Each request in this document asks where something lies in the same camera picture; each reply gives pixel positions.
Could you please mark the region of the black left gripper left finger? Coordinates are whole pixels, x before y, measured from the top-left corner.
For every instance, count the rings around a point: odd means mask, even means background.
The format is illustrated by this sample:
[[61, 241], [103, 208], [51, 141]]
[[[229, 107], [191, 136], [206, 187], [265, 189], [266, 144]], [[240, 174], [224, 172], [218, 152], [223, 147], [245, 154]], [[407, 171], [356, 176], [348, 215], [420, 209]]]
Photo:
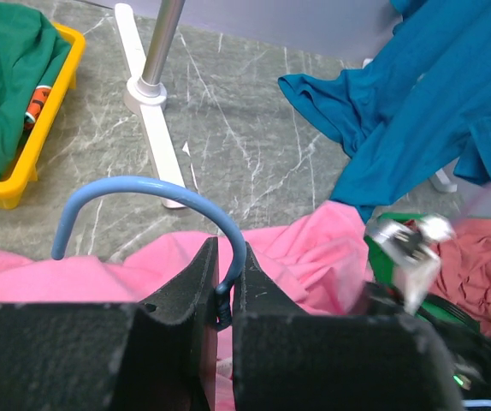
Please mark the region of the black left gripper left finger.
[[140, 300], [0, 301], [0, 410], [211, 410], [218, 243]]

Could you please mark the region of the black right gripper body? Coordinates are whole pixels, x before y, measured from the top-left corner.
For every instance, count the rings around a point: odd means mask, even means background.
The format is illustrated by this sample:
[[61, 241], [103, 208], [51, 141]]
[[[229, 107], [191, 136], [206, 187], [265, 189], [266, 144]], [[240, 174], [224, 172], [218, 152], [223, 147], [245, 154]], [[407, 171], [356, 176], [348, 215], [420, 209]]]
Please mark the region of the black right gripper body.
[[431, 306], [438, 307], [453, 320], [435, 316], [420, 307], [417, 317], [430, 323], [445, 343], [452, 359], [453, 377], [467, 400], [491, 400], [491, 337], [481, 333], [480, 325], [450, 302], [428, 295]]

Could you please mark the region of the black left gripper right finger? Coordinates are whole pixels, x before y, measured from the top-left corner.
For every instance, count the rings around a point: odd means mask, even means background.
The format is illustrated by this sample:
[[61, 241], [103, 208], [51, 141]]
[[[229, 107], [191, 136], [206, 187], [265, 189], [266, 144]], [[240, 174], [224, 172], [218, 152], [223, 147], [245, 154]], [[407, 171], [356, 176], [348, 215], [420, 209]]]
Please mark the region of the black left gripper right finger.
[[460, 410], [450, 354], [406, 314], [311, 315], [253, 253], [234, 285], [238, 410]]

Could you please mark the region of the pink t shirt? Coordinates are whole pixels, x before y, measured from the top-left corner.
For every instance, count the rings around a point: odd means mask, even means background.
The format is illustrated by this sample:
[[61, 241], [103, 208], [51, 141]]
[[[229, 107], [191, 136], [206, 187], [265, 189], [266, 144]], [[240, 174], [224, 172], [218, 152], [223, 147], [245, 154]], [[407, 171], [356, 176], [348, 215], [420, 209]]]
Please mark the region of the pink t shirt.
[[[312, 314], [348, 312], [373, 280], [364, 222], [355, 208], [333, 201], [289, 225], [243, 233], [260, 268]], [[0, 250], [0, 301], [131, 301], [161, 288], [208, 238], [200, 231], [162, 235], [120, 264], [95, 256], [33, 261]]]

